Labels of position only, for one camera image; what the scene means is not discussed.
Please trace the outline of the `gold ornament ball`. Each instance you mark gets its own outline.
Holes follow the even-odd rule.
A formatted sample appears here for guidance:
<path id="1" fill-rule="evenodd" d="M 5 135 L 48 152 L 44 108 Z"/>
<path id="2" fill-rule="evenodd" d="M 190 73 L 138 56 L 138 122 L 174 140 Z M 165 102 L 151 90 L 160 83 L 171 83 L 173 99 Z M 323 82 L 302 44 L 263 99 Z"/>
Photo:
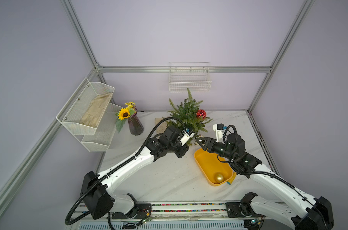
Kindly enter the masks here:
<path id="1" fill-rule="evenodd" d="M 215 183 L 216 184 L 221 184 L 224 182 L 224 175 L 220 172 L 217 172 L 215 175 L 214 175 L 214 180 L 215 180 Z"/>

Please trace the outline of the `sunflower bouquet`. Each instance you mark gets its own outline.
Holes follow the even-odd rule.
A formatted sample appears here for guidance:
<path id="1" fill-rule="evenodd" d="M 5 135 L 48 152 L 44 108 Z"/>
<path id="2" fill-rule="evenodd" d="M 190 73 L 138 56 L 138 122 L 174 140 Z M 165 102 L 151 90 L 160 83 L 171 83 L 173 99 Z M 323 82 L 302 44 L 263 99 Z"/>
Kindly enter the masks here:
<path id="1" fill-rule="evenodd" d="M 132 118 L 137 113 L 136 104 L 134 102 L 125 103 L 124 108 L 121 108 L 119 112 L 116 113 L 116 130 L 119 133 L 126 123 L 126 120 Z"/>

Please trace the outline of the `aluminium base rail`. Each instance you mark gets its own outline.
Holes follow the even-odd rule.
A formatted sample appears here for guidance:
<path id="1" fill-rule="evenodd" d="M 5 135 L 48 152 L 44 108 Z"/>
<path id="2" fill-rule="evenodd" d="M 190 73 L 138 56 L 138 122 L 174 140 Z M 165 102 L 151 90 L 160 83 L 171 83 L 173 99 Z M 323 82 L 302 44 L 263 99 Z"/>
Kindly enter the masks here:
<path id="1" fill-rule="evenodd" d="M 258 198 L 248 214 L 238 201 L 232 202 L 153 202 L 140 204 L 138 213 L 128 218 L 110 213 L 101 219 L 82 219 L 68 230 L 261 230 L 264 221 L 273 219 L 294 229 L 297 214 L 281 202 Z"/>

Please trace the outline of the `blue yellow toy rake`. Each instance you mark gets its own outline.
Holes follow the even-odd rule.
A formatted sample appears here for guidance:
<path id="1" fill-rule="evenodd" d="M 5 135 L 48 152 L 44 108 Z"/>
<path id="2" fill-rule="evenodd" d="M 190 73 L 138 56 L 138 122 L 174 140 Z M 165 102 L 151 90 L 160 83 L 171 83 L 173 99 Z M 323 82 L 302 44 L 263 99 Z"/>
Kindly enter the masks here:
<path id="1" fill-rule="evenodd" d="M 237 176 L 237 173 L 236 173 L 236 172 L 233 172 L 233 175 L 226 181 L 226 183 L 227 183 L 228 185 L 231 185 L 232 182 L 234 181 L 234 179 L 236 178 L 236 176 Z"/>

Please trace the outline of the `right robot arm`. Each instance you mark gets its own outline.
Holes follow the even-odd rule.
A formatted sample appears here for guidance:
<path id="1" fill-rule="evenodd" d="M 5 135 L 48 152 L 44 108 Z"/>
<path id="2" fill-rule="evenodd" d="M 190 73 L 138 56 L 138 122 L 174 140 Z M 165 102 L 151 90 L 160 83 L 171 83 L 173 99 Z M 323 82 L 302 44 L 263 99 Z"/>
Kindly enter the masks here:
<path id="1" fill-rule="evenodd" d="M 293 230 L 331 230 L 334 227 L 332 204 L 324 197 L 316 198 L 287 182 L 270 170 L 260 159 L 246 152 L 245 141 L 230 134 L 225 143 L 200 137 L 195 142 L 209 153 L 226 158 L 230 167 L 265 187 L 285 205 L 268 201 L 249 192 L 242 199 L 242 209 L 272 218 Z"/>

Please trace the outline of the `beige cloth in shelf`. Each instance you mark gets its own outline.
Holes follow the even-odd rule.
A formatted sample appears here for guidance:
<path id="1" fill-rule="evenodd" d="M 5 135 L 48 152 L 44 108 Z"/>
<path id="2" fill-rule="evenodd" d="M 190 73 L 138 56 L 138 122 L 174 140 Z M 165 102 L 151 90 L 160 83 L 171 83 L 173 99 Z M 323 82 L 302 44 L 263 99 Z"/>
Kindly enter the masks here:
<path id="1" fill-rule="evenodd" d="M 111 100 L 113 93 L 100 94 L 92 99 L 87 111 L 82 116 L 82 125 L 97 128 L 102 116 Z"/>

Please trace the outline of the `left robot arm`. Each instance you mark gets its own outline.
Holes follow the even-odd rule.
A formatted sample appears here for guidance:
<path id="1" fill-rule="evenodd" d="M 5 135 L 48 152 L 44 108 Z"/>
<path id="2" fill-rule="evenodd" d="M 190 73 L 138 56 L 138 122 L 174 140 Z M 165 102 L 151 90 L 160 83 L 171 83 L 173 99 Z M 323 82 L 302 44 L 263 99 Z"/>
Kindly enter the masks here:
<path id="1" fill-rule="evenodd" d="M 82 184 L 83 203 L 93 219 L 100 219 L 109 212 L 135 216 L 137 201 L 132 194 L 118 194 L 115 190 L 130 176 L 155 162 L 167 153 L 173 152 L 182 158 L 189 149 L 186 144 L 195 132 L 190 128 L 179 130 L 168 127 L 156 136 L 150 136 L 141 152 L 134 152 L 112 168 L 95 174 L 87 173 Z"/>

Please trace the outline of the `white mesh two-tier shelf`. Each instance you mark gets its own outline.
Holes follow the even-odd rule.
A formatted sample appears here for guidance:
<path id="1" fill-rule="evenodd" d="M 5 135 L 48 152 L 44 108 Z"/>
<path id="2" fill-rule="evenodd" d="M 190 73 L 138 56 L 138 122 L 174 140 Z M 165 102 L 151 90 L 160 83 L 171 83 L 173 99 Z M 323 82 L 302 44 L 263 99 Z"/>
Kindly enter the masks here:
<path id="1" fill-rule="evenodd" d="M 111 145 L 115 115 L 121 109 L 112 103 L 114 91 L 112 86 L 85 78 L 56 116 L 89 152 L 105 152 Z"/>

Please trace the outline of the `dark glass vase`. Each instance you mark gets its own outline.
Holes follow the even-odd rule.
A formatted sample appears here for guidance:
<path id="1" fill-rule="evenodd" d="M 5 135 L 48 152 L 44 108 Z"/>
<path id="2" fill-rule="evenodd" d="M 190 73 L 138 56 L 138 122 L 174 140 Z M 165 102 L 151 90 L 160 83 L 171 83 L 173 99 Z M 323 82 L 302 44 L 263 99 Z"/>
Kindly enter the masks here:
<path id="1" fill-rule="evenodd" d="M 137 115 L 133 115 L 130 118 L 128 118 L 129 123 L 129 130 L 132 135 L 138 136 L 143 133 L 144 127 L 142 123 L 140 122 Z"/>

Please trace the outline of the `yellow plastic tray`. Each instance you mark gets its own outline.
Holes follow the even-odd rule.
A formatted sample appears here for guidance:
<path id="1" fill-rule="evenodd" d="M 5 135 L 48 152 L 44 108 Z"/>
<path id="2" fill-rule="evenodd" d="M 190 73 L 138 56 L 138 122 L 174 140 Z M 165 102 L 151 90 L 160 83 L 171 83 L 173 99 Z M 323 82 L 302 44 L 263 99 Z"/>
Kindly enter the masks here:
<path id="1" fill-rule="evenodd" d="M 198 149 L 194 153 L 194 159 L 211 186 L 220 186 L 226 183 L 226 181 L 233 175 L 234 171 L 231 169 L 228 162 L 226 162 L 224 158 L 219 157 L 215 153 L 209 153 L 202 149 Z M 224 175 L 223 183 L 215 183 L 214 175 L 216 173 L 222 173 Z"/>

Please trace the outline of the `red faceted ornament ball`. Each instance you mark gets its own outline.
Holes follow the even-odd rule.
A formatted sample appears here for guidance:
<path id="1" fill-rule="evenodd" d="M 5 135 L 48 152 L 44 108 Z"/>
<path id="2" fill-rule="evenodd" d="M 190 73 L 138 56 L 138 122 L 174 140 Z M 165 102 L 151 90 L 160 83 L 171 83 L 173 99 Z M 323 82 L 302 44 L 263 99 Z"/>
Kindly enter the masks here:
<path id="1" fill-rule="evenodd" d="M 199 110 L 196 112 L 196 117 L 197 117 L 197 118 L 201 118 L 201 119 L 206 119 L 207 113 L 206 113 L 205 110 L 199 109 Z"/>

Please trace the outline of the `small green christmas tree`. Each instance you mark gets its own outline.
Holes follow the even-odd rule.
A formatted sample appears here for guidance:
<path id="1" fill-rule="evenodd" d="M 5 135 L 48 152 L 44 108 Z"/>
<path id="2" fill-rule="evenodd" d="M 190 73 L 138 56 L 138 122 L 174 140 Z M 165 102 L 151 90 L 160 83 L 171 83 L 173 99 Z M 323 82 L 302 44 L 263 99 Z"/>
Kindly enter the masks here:
<path id="1" fill-rule="evenodd" d="M 191 146 L 196 145 L 195 138 L 200 137 L 202 132 L 208 132 L 206 125 L 212 121 L 208 116 L 206 119 L 196 117 L 196 112 L 200 109 L 200 104 L 203 101 L 197 101 L 193 98 L 191 91 L 187 88 L 187 98 L 180 104 L 175 105 L 171 99 L 169 103 L 171 110 L 169 117 L 174 117 L 181 120 L 186 128 L 191 128 L 195 132 L 195 136 L 191 140 Z"/>

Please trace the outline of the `beige cloth on table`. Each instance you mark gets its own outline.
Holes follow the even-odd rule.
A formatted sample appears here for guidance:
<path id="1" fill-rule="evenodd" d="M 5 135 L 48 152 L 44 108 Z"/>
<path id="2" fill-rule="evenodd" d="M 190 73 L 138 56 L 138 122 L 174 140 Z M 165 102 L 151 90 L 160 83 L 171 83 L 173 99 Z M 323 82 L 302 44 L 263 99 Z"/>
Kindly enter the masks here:
<path id="1" fill-rule="evenodd" d="M 162 117 L 157 117 L 154 119 L 154 124 L 157 125 L 163 118 Z M 167 122 L 164 121 L 162 122 L 158 128 L 156 129 L 156 133 L 159 134 L 159 133 L 164 133 L 164 131 L 166 130 L 167 128 Z"/>

